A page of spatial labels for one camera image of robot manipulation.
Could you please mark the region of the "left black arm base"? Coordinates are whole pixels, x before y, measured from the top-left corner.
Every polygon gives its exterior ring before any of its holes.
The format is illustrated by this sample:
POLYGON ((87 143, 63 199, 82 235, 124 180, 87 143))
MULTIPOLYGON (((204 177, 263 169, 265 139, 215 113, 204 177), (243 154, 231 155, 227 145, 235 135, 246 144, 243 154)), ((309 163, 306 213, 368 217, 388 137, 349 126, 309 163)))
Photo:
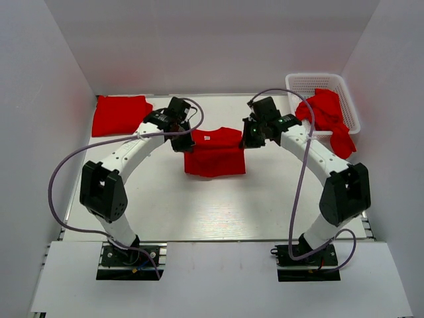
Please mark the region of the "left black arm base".
POLYGON ((119 250, 103 243, 97 267, 97 281, 159 281, 165 269, 166 245, 140 245, 149 256, 133 250, 119 250))

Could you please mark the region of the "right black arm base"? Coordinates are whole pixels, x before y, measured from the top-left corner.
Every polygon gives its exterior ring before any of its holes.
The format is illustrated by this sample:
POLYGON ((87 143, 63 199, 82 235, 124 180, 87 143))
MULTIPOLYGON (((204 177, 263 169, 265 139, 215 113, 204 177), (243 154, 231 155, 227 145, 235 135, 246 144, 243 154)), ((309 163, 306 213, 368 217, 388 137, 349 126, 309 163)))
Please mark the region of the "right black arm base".
POLYGON ((276 259, 279 282, 337 282, 341 280, 337 253, 331 244, 318 253, 302 260, 289 256, 288 245, 276 245, 270 250, 276 259))

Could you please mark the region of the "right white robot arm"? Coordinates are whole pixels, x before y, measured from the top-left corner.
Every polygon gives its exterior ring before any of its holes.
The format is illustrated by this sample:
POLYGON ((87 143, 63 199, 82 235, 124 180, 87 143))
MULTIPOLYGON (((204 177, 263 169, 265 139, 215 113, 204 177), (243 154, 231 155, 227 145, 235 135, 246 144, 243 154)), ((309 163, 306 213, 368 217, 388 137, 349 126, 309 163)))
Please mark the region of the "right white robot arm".
POLYGON ((294 115, 282 115, 271 97, 248 102, 250 115, 244 118, 240 147, 260 148, 266 141, 291 152, 301 160, 301 171, 310 170, 321 182, 319 216, 291 246, 292 260, 314 264, 323 249, 353 218, 371 204, 368 169, 364 164, 351 164, 332 153, 294 115))

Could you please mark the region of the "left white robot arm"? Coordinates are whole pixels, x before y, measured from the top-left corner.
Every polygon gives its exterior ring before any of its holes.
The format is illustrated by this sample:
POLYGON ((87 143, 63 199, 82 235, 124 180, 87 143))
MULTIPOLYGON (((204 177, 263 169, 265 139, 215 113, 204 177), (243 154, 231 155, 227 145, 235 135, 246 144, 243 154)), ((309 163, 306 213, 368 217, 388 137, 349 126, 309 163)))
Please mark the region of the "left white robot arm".
POLYGON ((134 264, 140 256, 138 236, 125 217, 125 184, 138 165, 167 140, 174 152, 193 150, 195 143, 187 118, 190 109, 187 99, 171 98, 165 109, 145 116, 130 140, 106 158, 88 161, 82 168, 79 202, 101 223, 125 264, 134 264))

